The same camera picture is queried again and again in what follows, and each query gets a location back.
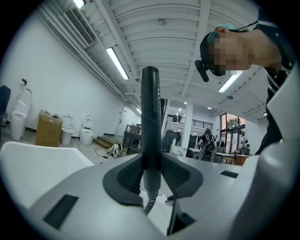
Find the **white door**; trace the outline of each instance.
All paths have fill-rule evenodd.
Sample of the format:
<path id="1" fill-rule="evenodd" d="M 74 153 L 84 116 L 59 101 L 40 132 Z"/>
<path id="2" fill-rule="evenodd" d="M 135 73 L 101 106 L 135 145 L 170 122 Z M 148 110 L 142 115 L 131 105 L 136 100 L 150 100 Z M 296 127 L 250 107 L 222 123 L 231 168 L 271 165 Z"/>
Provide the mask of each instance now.
<path id="1" fill-rule="evenodd" d="M 123 136 L 128 123 L 128 108 L 124 107 L 115 134 Z"/>

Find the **column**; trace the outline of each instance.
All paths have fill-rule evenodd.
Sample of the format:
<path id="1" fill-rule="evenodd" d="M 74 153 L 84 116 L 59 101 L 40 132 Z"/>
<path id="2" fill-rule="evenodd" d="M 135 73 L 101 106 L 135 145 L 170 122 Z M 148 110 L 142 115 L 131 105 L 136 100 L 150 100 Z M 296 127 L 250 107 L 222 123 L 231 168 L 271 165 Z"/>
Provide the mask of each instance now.
<path id="1" fill-rule="evenodd" d="M 191 134 L 192 116 L 193 116 L 193 100 L 191 97 L 189 97 L 187 99 L 186 119 L 184 123 L 183 136 L 181 141 L 181 146 L 186 149 L 188 148 L 189 136 Z"/>
<path id="2" fill-rule="evenodd" d="M 165 134 L 165 127 L 166 127 L 167 119 L 168 119 L 169 106 L 170 106 L 170 100 L 167 100 L 167 106 L 165 108 L 164 119 L 163 119 L 163 123 L 161 126 L 161 139 L 163 139 L 163 136 Z"/>

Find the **black railing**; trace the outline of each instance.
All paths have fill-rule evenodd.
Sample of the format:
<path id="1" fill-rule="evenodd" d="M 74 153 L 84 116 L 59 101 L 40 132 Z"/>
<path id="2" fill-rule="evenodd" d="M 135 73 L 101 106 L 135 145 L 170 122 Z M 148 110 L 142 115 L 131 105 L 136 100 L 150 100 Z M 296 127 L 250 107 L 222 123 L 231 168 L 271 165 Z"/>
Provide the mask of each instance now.
<path id="1" fill-rule="evenodd" d="M 179 122 L 178 122 L 178 118 L 177 118 L 177 120 L 173 120 L 173 122 L 178 122 L 178 123 L 184 124 L 185 120 L 186 120 L 186 118 L 182 117 Z M 194 126 L 194 127 L 212 129 L 212 125 L 213 124 L 209 123 L 209 122 L 203 122 L 203 121 L 192 119 L 192 126 Z"/>

